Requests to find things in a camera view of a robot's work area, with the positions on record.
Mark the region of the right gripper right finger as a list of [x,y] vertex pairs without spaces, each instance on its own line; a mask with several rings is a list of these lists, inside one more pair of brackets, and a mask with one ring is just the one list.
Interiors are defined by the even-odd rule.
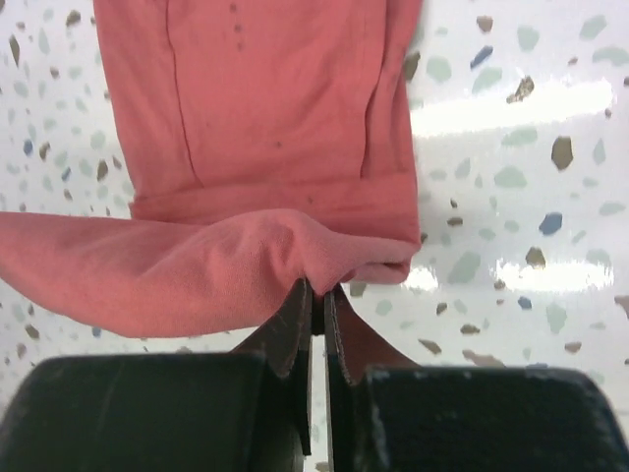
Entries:
[[420,366],[341,288],[322,302],[334,471],[624,471],[628,447],[585,374]]

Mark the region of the salmon pink t shirt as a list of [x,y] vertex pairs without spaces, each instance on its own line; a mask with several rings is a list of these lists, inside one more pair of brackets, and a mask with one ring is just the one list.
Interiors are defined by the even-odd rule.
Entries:
[[5,212],[1,276],[130,337],[262,324],[296,281],[420,248],[402,65],[417,1],[98,1],[131,217]]

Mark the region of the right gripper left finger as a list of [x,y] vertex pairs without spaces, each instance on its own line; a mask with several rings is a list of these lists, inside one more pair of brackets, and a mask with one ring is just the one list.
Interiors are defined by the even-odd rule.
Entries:
[[228,352],[57,357],[1,423],[5,471],[300,471],[311,453],[313,292]]

